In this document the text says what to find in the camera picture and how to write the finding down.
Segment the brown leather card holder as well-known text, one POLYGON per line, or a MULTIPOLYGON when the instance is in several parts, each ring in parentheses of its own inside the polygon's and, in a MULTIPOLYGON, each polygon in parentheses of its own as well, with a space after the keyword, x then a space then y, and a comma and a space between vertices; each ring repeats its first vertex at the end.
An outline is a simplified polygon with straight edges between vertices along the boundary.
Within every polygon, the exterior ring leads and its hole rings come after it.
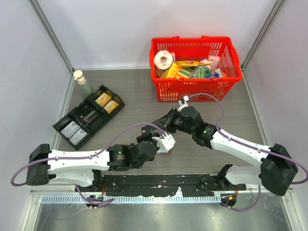
POLYGON ((172 150, 158 150, 158 154, 171 154, 172 150))

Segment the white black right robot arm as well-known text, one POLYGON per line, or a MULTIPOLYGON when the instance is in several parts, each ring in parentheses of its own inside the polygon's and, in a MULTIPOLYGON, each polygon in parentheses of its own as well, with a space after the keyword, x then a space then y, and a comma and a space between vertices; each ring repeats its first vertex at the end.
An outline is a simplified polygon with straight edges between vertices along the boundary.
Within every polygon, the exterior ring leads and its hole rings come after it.
POLYGON ((154 124, 169 133, 187 133, 202 147, 223 151, 250 163, 249 167, 226 165, 217 178, 218 186, 223 190, 238 184, 254 184, 284 196, 298 173, 284 146, 269 147, 235 137, 205 122, 192 106, 181 110, 173 108, 154 124))

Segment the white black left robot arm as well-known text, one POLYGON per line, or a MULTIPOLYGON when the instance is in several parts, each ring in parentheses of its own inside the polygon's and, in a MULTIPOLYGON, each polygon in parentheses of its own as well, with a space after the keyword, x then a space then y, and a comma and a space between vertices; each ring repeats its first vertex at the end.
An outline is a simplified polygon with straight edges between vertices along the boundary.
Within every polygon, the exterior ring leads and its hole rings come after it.
POLYGON ((49 144, 41 144, 29 156, 26 184, 40 186, 51 181, 63 182, 97 192, 102 188, 103 180, 93 171, 141 168, 145 162, 154 160, 159 149, 166 148, 167 133, 154 124, 148 126, 158 132, 144 132, 137 144, 109 144, 96 151, 64 152, 51 150, 49 144))

